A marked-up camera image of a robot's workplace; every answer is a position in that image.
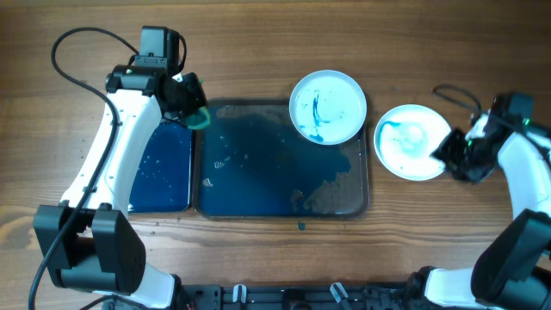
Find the green yellow sponge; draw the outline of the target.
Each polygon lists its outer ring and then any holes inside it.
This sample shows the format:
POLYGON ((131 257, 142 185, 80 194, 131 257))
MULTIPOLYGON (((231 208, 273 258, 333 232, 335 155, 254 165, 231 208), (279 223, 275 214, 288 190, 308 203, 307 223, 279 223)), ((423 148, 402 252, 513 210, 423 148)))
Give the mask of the green yellow sponge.
POLYGON ((200 107, 194 114, 185 118, 184 123, 190 130, 202 130, 211 124, 211 115, 206 106, 200 107))

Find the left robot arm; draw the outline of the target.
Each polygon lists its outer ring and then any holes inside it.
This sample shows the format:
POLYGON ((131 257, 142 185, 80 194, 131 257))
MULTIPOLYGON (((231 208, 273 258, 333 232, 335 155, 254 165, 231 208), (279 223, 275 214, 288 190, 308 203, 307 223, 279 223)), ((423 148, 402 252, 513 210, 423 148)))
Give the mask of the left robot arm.
POLYGON ((108 76, 102 122, 84 165, 54 206, 41 205, 33 228, 43 254, 28 294, 36 307, 40 280, 96 293, 132 307, 190 309, 179 276, 146 261, 128 220, 130 195, 147 143, 162 121, 190 129, 210 121, 202 82, 165 69, 118 65, 108 76))

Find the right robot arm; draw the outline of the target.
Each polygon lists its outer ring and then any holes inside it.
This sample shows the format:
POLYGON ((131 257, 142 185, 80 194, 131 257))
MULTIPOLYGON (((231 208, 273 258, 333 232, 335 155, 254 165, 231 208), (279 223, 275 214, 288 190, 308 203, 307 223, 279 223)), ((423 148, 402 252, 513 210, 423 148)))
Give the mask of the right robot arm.
POLYGON ((549 149, 527 126, 486 124, 448 133, 432 155, 462 181, 479 181, 500 166, 513 220, 474 267, 413 273, 403 288, 403 308, 548 309, 550 272, 537 263, 550 252, 549 149))

